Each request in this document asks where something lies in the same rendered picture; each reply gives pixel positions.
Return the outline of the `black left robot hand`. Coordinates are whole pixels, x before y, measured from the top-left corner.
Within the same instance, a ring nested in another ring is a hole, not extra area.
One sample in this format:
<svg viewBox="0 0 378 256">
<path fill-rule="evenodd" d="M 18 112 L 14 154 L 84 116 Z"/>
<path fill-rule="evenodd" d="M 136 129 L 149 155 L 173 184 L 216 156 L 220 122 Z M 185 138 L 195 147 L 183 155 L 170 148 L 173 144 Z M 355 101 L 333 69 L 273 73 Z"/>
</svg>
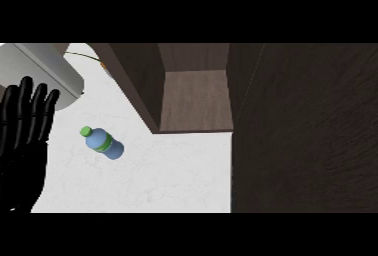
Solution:
<svg viewBox="0 0 378 256">
<path fill-rule="evenodd" d="M 30 76 L 6 88 L 0 102 L 0 215 L 30 213 L 40 198 L 58 89 Z"/>
</svg>

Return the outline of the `blue water bottle green cap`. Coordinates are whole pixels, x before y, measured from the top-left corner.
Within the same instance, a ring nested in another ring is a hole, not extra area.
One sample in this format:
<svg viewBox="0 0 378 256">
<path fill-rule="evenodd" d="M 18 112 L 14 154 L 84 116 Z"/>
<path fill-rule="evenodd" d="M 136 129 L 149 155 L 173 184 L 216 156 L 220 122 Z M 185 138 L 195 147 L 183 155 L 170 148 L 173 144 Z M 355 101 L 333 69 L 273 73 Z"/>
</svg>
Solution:
<svg viewBox="0 0 378 256">
<path fill-rule="evenodd" d="M 80 135 L 86 138 L 87 147 L 111 160 L 123 156 L 124 145 L 102 128 L 84 126 Z"/>
</svg>

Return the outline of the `brown wooden cabinet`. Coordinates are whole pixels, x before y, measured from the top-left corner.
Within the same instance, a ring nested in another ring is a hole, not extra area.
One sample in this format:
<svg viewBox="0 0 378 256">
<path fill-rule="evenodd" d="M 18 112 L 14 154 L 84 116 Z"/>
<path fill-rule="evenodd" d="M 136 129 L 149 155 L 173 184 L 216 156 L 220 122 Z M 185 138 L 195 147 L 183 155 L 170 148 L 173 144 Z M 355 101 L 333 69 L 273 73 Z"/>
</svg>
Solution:
<svg viewBox="0 0 378 256">
<path fill-rule="evenodd" d="M 155 134 L 234 130 L 225 43 L 93 43 Z"/>
</svg>

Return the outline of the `dark brown cabinet door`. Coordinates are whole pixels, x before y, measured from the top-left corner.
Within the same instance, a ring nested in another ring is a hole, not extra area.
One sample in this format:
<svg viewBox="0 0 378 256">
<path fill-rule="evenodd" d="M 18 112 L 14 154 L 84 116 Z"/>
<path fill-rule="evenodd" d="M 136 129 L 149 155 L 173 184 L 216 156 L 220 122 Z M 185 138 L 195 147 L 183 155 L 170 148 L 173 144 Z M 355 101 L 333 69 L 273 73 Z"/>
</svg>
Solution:
<svg viewBox="0 0 378 256">
<path fill-rule="evenodd" d="M 232 44 L 232 210 L 378 212 L 378 43 Z"/>
</svg>

